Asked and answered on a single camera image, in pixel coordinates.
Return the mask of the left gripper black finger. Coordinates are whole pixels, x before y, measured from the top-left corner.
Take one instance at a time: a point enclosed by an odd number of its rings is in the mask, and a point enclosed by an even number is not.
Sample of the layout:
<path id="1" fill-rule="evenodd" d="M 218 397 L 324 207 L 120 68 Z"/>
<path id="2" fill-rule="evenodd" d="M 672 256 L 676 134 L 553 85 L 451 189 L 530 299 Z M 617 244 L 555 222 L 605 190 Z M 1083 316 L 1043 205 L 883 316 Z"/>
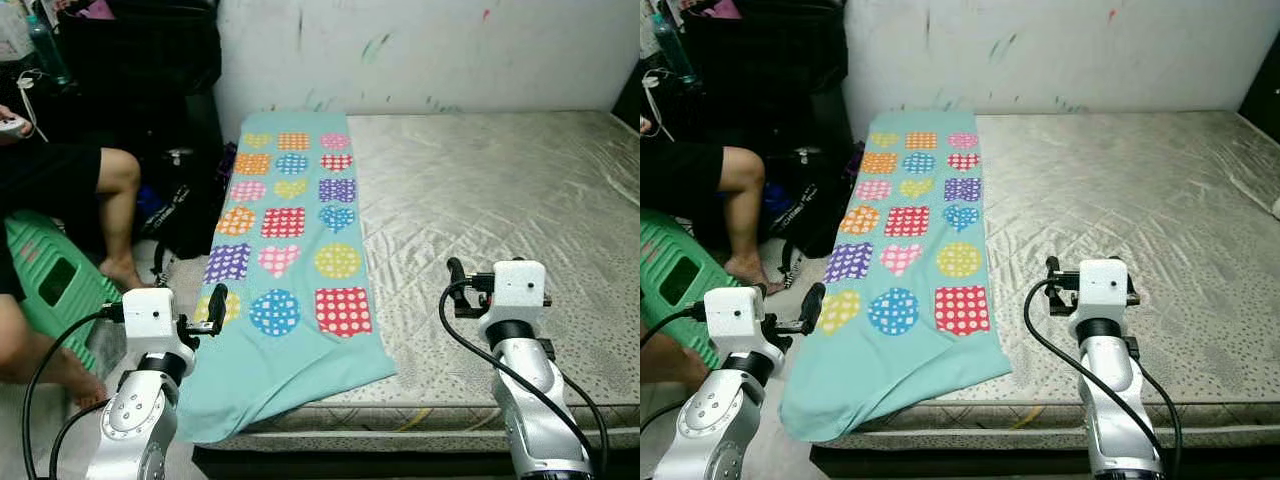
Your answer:
<path id="1" fill-rule="evenodd" d="M 218 283 L 210 294 L 205 321 L 205 334 L 209 337 L 216 337 L 224 328 L 228 294 L 229 289 L 223 283 Z"/>
<path id="2" fill-rule="evenodd" d="M 824 297 L 826 285 L 820 282 L 814 283 L 805 293 L 799 314 L 799 333 L 801 335 L 810 335 L 815 330 Z"/>

